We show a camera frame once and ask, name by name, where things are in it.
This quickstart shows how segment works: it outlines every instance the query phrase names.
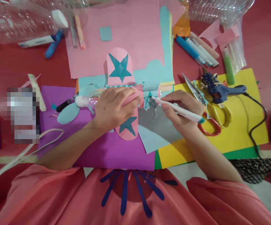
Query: glue gun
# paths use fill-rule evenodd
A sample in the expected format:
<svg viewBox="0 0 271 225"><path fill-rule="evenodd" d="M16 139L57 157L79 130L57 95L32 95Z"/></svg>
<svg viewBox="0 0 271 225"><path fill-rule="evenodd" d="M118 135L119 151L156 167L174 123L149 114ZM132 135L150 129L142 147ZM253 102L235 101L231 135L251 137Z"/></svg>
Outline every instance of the glue gun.
<svg viewBox="0 0 271 225"><path fill-rule="evenodd" d="M228 95L240 95L246 92L247 88L244 85L239 85L234 88L226 87L217 79L217 75L213 75L207 72L205 68L202 68L202 83L207 89L207 92L212 96L213 103L221 104L227 100Z"/></svg>

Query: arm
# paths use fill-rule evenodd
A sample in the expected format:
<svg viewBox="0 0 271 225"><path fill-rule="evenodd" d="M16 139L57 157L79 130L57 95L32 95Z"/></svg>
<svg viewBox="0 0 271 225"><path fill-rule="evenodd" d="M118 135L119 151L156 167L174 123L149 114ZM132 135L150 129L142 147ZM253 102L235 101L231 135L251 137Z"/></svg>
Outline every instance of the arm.
<svg viewBox="0 0 271 225"><path fill-rule="evenodd" d="M134 93L134 89L126 87L105 90L96 104L95 118L45 154L35 164L52 170L71 168L91 143L111 129L120 126L133 115L134 109L141 101L140 97L135 98L124 107L121 105L127 97Z"/></svg>
<svg viewBox="0 0 271 225"><path fill-rule="evenodd" d="M193 96L181 90L168 94L162 100L178 103L180 107L199 115L205 109ZM208 179L243 183L234 166L200 132L197 123L177 115L168 104L162 104L162 108L176 130L185 138L195 161Z"/></svg>

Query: purple paper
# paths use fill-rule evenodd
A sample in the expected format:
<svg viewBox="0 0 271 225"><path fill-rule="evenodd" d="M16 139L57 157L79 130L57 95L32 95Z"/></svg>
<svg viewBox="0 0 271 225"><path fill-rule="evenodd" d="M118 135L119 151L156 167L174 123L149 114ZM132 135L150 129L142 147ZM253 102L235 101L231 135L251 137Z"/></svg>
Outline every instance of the purple paper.
<svg viewBox="0 0 271 225"><path fill-rule="evenodd" d="M64 130L64 134L56 142L39 151L39 158L57 146L63 140L80 130L95 117L87 108L81 108L78 116L70 123L62 125L57 118L51 116L55 113L52 104L56 106L71 98L75 94L74 87L42 86L42 96L47 107L46 112L40 112L41 132L52 128ZM39 142L38 148L56 139L60 132L53 131L46 134ZM112 168L112 169L138 169L154 170L155 152L146 154L144 145L138 135L131 141L123 140L116 132L106 133L92 143L75 163L78 167Z"/></svg>

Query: black cable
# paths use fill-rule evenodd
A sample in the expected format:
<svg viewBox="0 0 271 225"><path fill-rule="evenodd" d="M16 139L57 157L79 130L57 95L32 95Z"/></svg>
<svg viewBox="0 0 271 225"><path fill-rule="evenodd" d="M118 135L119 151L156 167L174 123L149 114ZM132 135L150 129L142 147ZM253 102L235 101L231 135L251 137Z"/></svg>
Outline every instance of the black cable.
<svg viewBox="0 0 271 225"><path fill-rule="evenodd" d="M262 157L260 156L260 153L258 152L258 145L257 145L257 143L255 142L255 140L254 140L254 138L253 138L253 136L252 136L252 132L254 131L255 128L257 128L257 127L260 126L263 122L265 122L265 120L267 119L267 116L268 116L268 115L267 115L267 110L265 109L265 107L264 107L261 103L259 103L259 102L258 102L257 100L255 100L253 97L251 97L248 93L244 92L243 95L247 96L248 98L250 98L251 100L253 100L254 102L256 102L259 106L262 107L262 109L263 109L264 112L265 112L265 117L264 117L264 119L263 119L259 124L257 124L256 126L254 126L254 127L249 131L249 137L250 137L250 139L251 139L252 142L253 142L253 146L254 146L255 152L256 152L256 154L258 155L258 157L259 157L260 159L262 159Z"/></svg>

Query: small blue paper square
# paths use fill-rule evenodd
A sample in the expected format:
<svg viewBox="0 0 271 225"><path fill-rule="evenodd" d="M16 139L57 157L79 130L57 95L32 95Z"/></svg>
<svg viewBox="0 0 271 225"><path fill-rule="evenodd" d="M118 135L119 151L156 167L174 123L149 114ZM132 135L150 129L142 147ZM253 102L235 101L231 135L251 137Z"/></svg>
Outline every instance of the small blue paper square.
<svg viewBox="0 0 271 225"><path fill-rule="evenodd" d="M111 27L100 27L100 38L101 41L112 41Z"/></svg>

